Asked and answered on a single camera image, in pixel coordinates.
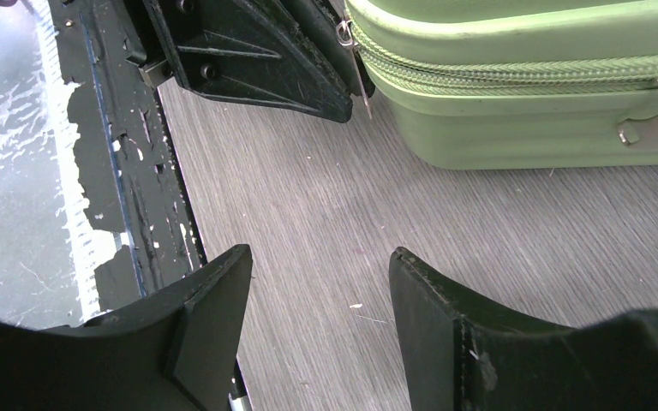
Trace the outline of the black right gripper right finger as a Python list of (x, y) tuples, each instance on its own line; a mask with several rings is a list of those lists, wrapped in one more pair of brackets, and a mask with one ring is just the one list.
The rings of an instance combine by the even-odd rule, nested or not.
[(481, 357), (472, 335), (481, 328), (530, 337), (562, 331), (445, 276), (406, 247), (389, 262), (392, 309), (414, 410), (471, 410), (464, 389), (468, 364)]

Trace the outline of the green ribbed hard-shell suitcase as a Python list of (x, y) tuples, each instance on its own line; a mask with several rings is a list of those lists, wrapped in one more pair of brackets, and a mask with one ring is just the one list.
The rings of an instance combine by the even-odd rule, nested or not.
[(658, 1), (348, 1), (409, 149), (449, 170), (658, 165)]

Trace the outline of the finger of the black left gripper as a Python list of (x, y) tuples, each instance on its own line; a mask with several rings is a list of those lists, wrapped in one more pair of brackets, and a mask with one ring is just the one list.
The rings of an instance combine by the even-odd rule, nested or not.
[(177, 84), (203, 98), (346, 123), (352, 95), (280, 1), (146, 1)]
[(361, 97), (360, 81), (350, 61), (350, 52), (338, 41), (336, 27), (342, 20), (327, 0), (281, 0), (302, 33), (315, 45), (345, 84), (347, 90)]

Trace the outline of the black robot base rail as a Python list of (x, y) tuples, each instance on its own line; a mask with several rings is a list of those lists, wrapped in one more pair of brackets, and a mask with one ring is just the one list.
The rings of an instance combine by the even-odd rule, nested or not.
[[(117, 239), (88, 286), (98, 311), (125, 307), (198, 271), (204, 251), (157, 91), (168, 77), (140, 1), (52, 1), (67, 115), (87, 221)], [(251, 407), (235, 362), (228, 407)]]

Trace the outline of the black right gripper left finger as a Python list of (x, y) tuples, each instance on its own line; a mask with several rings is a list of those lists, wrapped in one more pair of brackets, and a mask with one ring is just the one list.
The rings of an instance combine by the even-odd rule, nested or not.
[(225, 410), (253, 258), (237, 244), (198, 271), (88, 320), (85, 410)]

